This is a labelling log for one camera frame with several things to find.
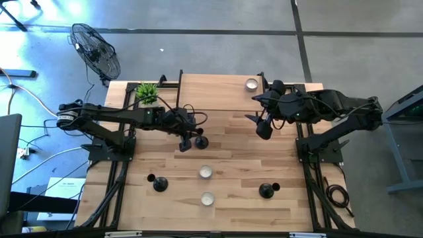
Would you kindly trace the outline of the black floor bar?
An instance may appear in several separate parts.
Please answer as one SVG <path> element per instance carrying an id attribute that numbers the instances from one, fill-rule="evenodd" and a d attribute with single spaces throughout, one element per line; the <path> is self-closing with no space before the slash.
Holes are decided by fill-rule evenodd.
<path id="1" fill-rule="evenodd" d="M 0 75 L 6 73 L 9 77 L 26 77 L 26 78 L 35 78 L 37 72 L 34 70 L 23 70 L 23 69 L 0 69 Z"/>

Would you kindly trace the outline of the black aluminium station frame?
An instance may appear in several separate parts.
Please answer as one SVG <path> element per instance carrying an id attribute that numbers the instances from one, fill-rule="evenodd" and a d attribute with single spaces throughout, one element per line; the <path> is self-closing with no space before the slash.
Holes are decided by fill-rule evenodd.
<path id="1" fill-rule="evenodd" d="M 286 124 L 269 140 L 256 134 L 256 124 L 245 115 L 259 111 L 195 110 L 179 107 L 180 73 L 176 82 L 161 79 L 154 106 L 185 108 L 209 140 L 206 149 L 180 152 L 180 137 L 158 130 L 135 129 L 134 158 L 128 162 L 90 161 L 83 197 L 78 201 L 77 225 L 70 230 L 32 233 L 32 238 L 104 238 L 111 231 L 141 231 L 142 237 L 230 238 L 288 237 L 290 232 L 325 233 L 327 238 L 410 238 L 370 233 L 353 227 L 324 192 L 322 174 L 342 177 L 330 168 L 329 154 L 340 149 L 338 140 L 306 160 L 299 158 L 297 141 L 322 134 L 342 121 Z M 136 81 L 109 84 L 105 107 L 144 108 L 135 98 Z M 202 179 L 202 165 L 213 169 Z M 156 192 L 147 176 L 165 177 L 169 186 Z M 263 183 L 280 184 L 270 199 L 262 198 Z M 215 201 L 204 206 L 201 195 Z"/>

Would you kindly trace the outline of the black floor fan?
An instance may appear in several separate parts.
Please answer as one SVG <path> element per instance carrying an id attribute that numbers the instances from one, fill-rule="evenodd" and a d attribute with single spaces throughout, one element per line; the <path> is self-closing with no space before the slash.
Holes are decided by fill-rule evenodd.
<path id="1" fill-rule="evenodd" d="M 70 40 L 82 60 L 100 77 L 103 86 L 108 87 L 119 77 L 121 67 L 115 47 L 94 28 L 75 23 L 71 26 Z"/>

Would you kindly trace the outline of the wooden shelf riser black frame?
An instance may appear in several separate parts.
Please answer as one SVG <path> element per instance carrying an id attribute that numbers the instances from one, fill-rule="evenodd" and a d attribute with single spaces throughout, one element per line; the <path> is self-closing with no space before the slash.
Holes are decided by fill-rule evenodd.
<path id="1" fill-rule="evenodd" d="M 258 89 L 248 92 L 245 81 L 258 81 Z M 260 103 L 251 97 L 264 92 L 259 75 L 209 75 L 183 73 L 178 94 L 179 107 L 191 104 L 195 110 L 228 110 L 254 112 Z"/>

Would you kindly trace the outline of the white cardboard box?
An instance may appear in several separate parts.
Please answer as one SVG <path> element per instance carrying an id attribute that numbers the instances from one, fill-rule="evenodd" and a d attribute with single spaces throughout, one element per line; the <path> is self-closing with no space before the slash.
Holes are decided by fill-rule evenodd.
<path id="1" fill-rule="evenodd" d="M 85 184 L 84 178 L 64 178 L 59 183 L 44 193 L 44 196 L 70 198 L 77 200 L 81 187 Z M 72 217 L 73 210 L 68 214 L 58 213 L 39 213 L 37 216 L 38 221 L 69 221 Z"/>

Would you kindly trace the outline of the black table beam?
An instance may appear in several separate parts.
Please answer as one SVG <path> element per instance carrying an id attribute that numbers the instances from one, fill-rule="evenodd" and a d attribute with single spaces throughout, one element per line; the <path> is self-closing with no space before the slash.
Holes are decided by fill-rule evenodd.
<path id="1" fill-rule="evenodd" d="M 77 207 L 77 204 L 78 200 L 75 199 L 11 192 L 7 211 L 71 214 Z"/>

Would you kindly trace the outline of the black tripod stand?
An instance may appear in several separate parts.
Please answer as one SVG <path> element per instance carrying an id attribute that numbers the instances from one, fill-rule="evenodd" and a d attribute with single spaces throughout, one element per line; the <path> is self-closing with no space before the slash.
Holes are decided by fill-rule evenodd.
<path id="1" fill-rule="evenodd" d="M 6 2 L 9 1 L 17 1 L 17 0 L 0 0 L 0 11 L 2 13 L 5 13 L 15 24 L 15 26 L 18 27 L 18 29 L 20 29 L 23 32 L 27 32 L 27 28 L 25 27 L 25 25 L 23 25 L 23 23 L 21 23 L 19 20 L 17 20 L 8 10 L 6 10 L 6 7 L 3 5 Z M 37 0 L 30 0 L 30 4 L 35 8 L 40 10 L 41 6 L 38 4 Z"/>

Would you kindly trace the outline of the black candlestick holder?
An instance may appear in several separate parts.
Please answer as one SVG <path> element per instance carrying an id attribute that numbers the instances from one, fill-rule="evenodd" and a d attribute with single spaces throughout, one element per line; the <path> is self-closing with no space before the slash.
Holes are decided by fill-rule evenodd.
<path id="1" fill-rule="evenodd" d="M 274 182 L 270 183 L 263 183 L 259 186 L 258 192 L 262 198 L 270 199 L 274 196 L 274 193 L 280 190 L 280 184 Z"/>
<path id="2" fill-rule="evenodd" d="M 156 177 L 154 174 L 149 174 L 147 181 L 153 183 L 153 189 L 156 192 L 164 192 L 169 186 L 169 182 L 165 177 Z"/>
<path id="3" fill-rule="evenodd" d="M 197 149 L 206 149 L 209 145 L 209 140 L 204 136 L 204 130 L 202 128 L 197 128 L 196 131 L 195 146 Z"/>

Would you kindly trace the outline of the green plant in white pot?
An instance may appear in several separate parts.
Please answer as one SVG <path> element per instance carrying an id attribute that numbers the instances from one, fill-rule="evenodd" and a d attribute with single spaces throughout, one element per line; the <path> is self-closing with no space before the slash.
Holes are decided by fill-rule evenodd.
<path id="1" fill-rule="evenodd" d="M 135 98 L 142 106 L 154 106 L 157 102 L 157 85 L 154 83 L 140 83 L 135 91 Z"/>

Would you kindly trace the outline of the white label strip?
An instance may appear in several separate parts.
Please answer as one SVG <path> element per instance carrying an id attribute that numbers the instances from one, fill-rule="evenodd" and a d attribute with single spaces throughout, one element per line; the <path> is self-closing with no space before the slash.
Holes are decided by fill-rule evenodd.
<path id="1" fill-rule="evenodd" d="M 327 238 L 325 233 L 290 232 L 289 238 Z"/>
<path id="2" fill-rule="evenodd" d="M 111 231 L 104 234 L 104 238 L 136 238 L 142 237 L 141 231 Z"/>

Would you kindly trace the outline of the grey desk frame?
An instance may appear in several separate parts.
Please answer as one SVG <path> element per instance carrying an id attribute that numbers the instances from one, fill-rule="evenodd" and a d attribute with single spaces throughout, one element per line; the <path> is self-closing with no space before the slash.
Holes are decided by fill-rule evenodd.
<path id="1" fill-rule="evenodd" d="M 423 85 L 396 100 L 382 115 L 401 182 L 389 194 L 423 188 Z"/>

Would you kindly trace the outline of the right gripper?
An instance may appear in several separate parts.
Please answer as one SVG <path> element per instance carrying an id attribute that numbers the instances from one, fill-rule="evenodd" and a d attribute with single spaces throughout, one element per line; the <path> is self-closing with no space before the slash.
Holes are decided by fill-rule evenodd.
<path id="1" fill-rule="evenodd" d="M 286 124 L 296 121 L 301 92 L 287 94 L 286 91 L 286 84 L 281 80 L 275 80 L 267 91 L 251 97 L 252 100 L 259 102 L 263 109 L 261 115 L 245 116 L 256 124 L 256 134 L 261 139 L 269 140 L 274 130 L 281 130 Z"/>

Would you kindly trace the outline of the dark grey monitor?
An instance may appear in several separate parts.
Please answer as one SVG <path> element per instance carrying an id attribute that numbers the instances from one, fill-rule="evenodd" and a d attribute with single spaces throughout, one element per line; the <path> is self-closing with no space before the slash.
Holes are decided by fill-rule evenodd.
<path id="1" fill-rule="evenodd" d="M 21 122 L 21 114 L 0 116 L 0 218 L 9 207 Z"/>

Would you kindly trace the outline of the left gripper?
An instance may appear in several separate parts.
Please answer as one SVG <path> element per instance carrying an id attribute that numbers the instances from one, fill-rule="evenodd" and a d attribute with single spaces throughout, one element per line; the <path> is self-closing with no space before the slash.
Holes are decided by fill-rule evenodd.
<path id="1" fill-rule="evenodd" d="M 192 148 L 190 138 L 203 136 L 203 129 L 190 121 L 189 113 L 184 108 L 174 108 L 161 115 L 161 131 L 180 137 L 179 151 L 185 152 Z"/>

